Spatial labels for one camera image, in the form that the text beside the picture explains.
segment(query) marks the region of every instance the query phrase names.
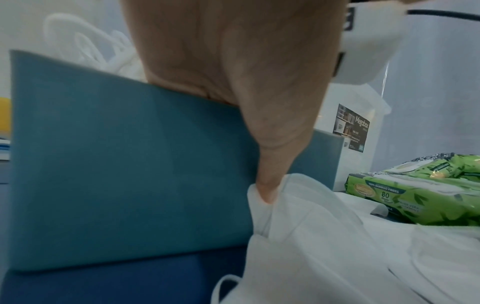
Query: white storage box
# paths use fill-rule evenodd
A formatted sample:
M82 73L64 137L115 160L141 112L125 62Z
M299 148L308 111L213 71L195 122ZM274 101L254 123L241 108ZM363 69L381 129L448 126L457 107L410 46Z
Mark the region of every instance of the white storage box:
M345 190L349 174L370 171L384 116L391 111L369 85L330 84L315 129L345 138L334 191Z

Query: yellow object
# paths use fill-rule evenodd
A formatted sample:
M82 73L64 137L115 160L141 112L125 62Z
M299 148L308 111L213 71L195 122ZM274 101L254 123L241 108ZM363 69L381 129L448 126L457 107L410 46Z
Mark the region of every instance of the yellow object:
M12 103L10 99L0 97L0 135L6 135L10 137L12 117Z

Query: gold oval label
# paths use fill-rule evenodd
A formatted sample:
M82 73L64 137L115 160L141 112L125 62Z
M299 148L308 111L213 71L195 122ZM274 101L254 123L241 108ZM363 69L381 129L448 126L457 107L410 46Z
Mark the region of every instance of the gold oval label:
M375 191L368 187L367 185L363 184L356 184L355 185L355 190L360 193L361 195L368 196L368 197L374 197L375 196Z

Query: human hand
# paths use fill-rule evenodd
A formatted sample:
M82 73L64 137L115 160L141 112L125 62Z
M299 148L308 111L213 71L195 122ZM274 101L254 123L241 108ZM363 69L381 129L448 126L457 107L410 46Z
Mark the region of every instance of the human hand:
M309 144L347 0L122 0L150 83L238 105L265 202Z

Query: black cable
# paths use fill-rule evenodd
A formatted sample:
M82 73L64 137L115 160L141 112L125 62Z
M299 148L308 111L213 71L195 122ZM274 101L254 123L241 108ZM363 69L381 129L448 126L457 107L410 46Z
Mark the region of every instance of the black cable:
M479 21L480 16L475 14L450 12L450 11L437 11L437 10L408 10L408 15L426 15L426 16L440 16L449 17L462 20Z

